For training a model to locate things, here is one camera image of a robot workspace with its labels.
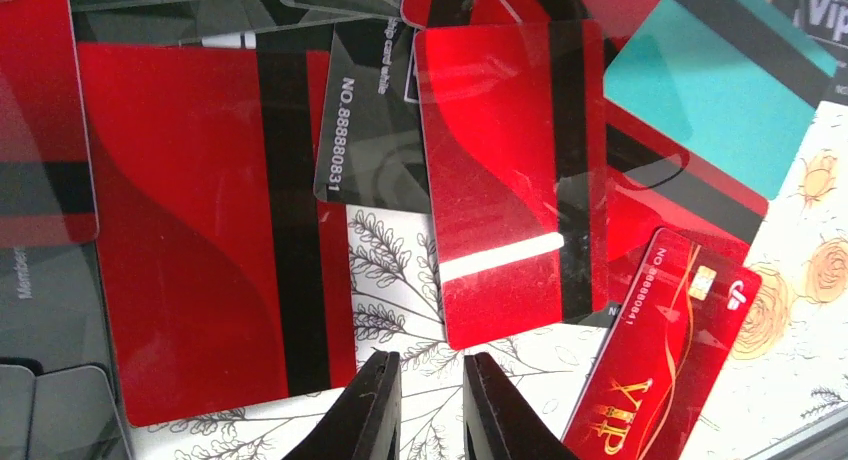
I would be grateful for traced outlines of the red card black stripe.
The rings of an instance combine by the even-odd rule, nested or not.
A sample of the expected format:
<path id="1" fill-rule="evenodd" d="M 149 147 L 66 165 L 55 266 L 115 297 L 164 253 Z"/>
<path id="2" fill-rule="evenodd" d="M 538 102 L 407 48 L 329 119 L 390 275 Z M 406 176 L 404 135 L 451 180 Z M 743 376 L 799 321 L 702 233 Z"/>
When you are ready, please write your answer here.
<path id="1" fill-rule="evenodd" d="M 449 345 L 608 300 L 604 39 L 589 20 L 414 39 Z"/>

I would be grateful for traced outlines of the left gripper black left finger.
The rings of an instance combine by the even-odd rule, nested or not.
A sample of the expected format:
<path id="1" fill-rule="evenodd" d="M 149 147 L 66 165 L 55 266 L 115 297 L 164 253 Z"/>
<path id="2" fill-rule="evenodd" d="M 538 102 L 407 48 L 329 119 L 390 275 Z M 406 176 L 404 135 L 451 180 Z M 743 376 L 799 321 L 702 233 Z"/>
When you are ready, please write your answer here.
<path id="1" fill-rule="evenodd" d="M 393 460 L 400 455 L 397 352 L 371 355 L 316 427 L 284 460 Z"/>

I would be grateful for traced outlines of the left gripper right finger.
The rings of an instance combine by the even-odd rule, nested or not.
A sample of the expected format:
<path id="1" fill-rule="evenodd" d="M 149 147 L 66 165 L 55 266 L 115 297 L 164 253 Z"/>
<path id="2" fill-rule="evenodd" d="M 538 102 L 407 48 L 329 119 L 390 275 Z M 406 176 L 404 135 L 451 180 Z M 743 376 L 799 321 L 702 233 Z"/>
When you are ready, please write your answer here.
<path id="1" fill-rule="evenodd" d="M 470 460 L 576 460 L 488 353 L 464 357 L 463 422 Z"/>

